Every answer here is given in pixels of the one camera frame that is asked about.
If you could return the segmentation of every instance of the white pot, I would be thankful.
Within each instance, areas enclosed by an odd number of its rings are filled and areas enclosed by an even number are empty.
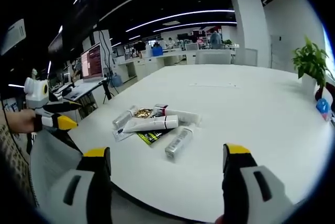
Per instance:
[[[302,88],[303,88],[303,92],[313,98],[314,94],[315,94],[315,86],[316,86],[316,79],[312,78],[310,75],[304,74],[303,77],[303,84],[302,84]]]

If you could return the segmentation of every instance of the tube cap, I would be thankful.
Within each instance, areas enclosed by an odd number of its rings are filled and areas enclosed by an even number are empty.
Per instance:
[[[167,129],[177,128],[179,126],[179,119],[177,115],[166,116],[165,126]]]

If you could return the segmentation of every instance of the green plant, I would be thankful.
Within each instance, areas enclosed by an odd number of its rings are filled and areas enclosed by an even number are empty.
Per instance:
[[[306,73],[316,79],[320,87],[324,87],[326,84],[325,74],[326,70],[328,70],[326,66],[326,58],[328,56],[323,49],[319,49],[306,36],[305,41],[305,46],[293,51],[295,55],[292,58],[294,69],[298,70],[298,78],[301,78]]]
[[[228,39],[228,40],[225,40],[225,41],[224,41],[224,44],[232,45],[232,42]]]

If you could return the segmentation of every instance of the tube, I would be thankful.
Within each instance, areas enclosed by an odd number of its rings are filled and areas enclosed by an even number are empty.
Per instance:
[[[197,126],[201,121],[201,116],[199,114],[189,113],[187,111],[181,111],[181,110],[172,110],[167,107],[168,105],[156,104],[153,108],[153,113],[157,117],[177,115],[180,121],[195,124]]]
[[[126,123],[123,132],[172,129],[178,127],[178,125],[177,115],[146,119],[132,118]]]
[[[168,158],[175,158],[176,155],[193,139],[194,128],[195,124],[184,127],[182,132],[165,148],[165,154]]]
[[[116,129],[119,129],[122,126],[124,126],[132,118],[132,116],[137,110],[138,110],[137,107],[133,105],[128,110],[123,112],[120,116],[118,116],[115,120],[113,120],[113,124],[116,127]]]

